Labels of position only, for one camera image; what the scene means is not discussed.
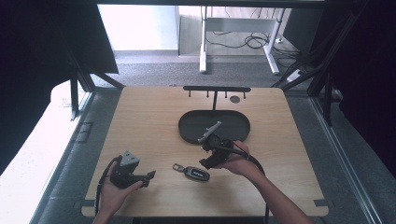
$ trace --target black oval tray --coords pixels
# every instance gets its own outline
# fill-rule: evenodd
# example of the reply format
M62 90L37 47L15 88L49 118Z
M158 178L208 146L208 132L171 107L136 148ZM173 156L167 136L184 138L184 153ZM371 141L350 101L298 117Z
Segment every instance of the black oval tray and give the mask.
M221 139L244 141L250 132L248 118L234 110L192 110L178 122L180 136L187 142L199 144L198 139L218 121L221 125L214 131Z

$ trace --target hand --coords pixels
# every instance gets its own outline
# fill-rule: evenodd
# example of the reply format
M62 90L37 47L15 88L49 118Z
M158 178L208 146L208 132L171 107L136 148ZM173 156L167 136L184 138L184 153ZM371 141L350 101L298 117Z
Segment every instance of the hand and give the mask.
M239 140L233 141L233 148L249 153L248 146ZM236 175L243 176L246 176L246 174L251 171L251 169L258 170L258 168L252 162L235 153L231 153L227 161L216 166L215 168L225 168Z
M142 181L137 181L126 189L119 189L110 181L110 175L113 173L117 162L114 161L108 169L105 182L103 183L99 201L98 217L105 214L104 217L111 218L122 206L126 197L142 185Z

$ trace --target car key fob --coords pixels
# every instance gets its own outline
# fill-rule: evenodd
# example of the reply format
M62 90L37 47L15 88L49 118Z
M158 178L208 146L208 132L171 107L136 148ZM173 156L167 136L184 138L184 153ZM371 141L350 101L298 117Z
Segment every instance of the car key fob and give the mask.
M208 181L210 177L208 172L192 166L183 167L182 165L175 163L173 168L176 171L184 173L186 177L194 180Z

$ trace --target wooden table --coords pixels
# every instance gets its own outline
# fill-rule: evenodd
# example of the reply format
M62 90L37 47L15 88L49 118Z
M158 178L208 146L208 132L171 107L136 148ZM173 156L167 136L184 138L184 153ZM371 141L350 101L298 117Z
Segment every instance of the wooden table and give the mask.
M239 96L238 104L230 97ZM148 188L130 195L117 215L127 217L255 217L264 216L265 202L244 177L225 169L210 169L208 182L189 180L173 170L173 164L196 166L207 158L199 145L185 142L178 133L180 117L196 109L212 108L213 93L193 91L191 97L180 87L127 87L110 125L105 144L88 189L86 200L93 200L96 186L108 163L126 149L140 158L134 171L145 175L156 170ZM326 216L324 200L304 144L280 89L252 89L243 93L222 92L217 109L236 110L250 121L245 141L271 179L309 216ZM93 207L82 207L82 214L94 216Z

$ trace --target white wall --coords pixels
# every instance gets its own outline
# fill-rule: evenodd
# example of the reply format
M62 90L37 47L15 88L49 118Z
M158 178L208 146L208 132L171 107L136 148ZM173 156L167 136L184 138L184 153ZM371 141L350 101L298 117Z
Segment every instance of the white wall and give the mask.
M177 7L99 5L99 11L113 50L177 49Z

